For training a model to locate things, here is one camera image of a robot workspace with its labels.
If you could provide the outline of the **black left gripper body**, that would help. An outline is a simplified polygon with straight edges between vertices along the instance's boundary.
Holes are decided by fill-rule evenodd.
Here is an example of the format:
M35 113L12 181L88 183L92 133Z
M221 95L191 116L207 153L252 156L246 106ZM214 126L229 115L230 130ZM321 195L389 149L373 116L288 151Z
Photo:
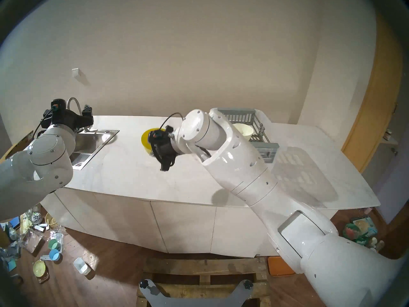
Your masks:
M66 101L63 99L54 99L51 102L52 117L43 118L42 128L47 129L52 124L66 125L70 129L80 129L90 127L94 124L94 118L85 117L76 114L74 111L67 108Z

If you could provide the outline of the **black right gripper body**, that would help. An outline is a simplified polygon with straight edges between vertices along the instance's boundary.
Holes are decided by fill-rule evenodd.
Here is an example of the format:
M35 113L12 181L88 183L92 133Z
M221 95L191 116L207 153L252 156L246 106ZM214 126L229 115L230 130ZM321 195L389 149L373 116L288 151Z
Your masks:
M173 131L173 127L168 125L164 130L154 129L148 134L148 143L151 145L153 156L158 162L161 159L176 159L178 156L171 143Z

